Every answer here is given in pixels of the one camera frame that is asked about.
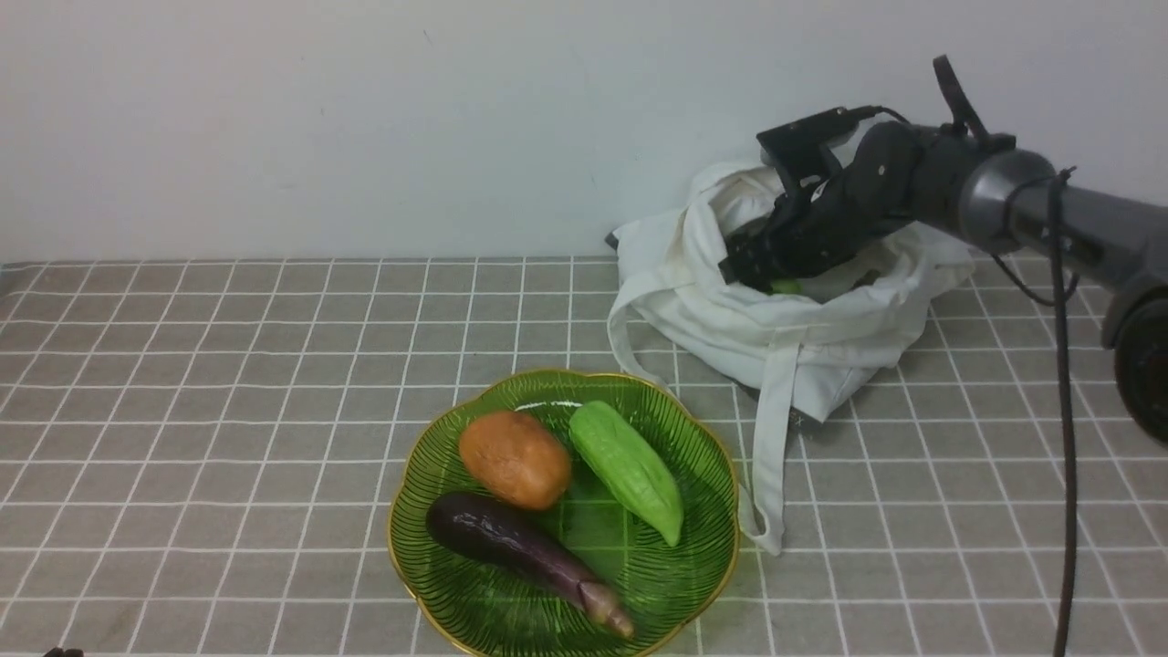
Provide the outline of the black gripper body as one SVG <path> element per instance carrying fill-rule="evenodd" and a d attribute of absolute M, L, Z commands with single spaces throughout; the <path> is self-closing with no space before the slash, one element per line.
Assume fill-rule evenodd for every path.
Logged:
<path fill-rule="evenodd" d="M 839 173 L 806 180 L 800 195 L 783 187 L 769 213 L 726 234 L 722 279 L 769 291 L 772 281 L 827 274 L 901 229 L 906 221 L 898 214 L 922 158 L 919 137 L 904 120 L 872 124 Z"/>

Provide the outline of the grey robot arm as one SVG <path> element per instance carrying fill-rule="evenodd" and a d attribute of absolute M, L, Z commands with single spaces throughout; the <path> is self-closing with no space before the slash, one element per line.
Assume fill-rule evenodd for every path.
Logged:
<path fill-rule="evenodd" d="M 830 147 L 877 112 L 830 109 L 756 136 L 784 191 L 726 237 L 722 278 L 767 291 L 818 277 L 913 222 L 993 256 L 1033 249 L 1112 293 L 1100 340 L 1122 404 L 1164 442 L 1164 208 L 1071 187 L 1013 136 L 968 123 L 880 122 L 839 162 Z"/>

